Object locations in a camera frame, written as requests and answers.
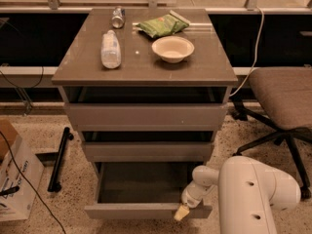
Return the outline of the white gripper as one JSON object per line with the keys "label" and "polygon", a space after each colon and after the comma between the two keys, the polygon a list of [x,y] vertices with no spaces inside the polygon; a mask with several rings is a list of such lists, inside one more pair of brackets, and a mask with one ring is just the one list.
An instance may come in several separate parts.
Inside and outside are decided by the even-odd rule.
{"label": "white gripper", "polygon": [[181,194],[181,203],[175,212],[174,219],[176,221],[183,220],[189,215],[189,209],[195,209],[203,199],[214,189],[213,184],[201,185],[195,181],[191,181]]}

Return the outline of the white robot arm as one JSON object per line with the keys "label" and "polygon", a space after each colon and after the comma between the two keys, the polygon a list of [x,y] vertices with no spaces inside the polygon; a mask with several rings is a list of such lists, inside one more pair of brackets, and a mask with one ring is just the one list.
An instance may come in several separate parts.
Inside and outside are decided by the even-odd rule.
{"label": "white robot arm", "polygon": [[301,192],[289,174],[245,156],[227,159],[219,170],[198,166],[175,212],[180,221],[218,189],[220,234],[277,234],[272,212],[291,210]]}

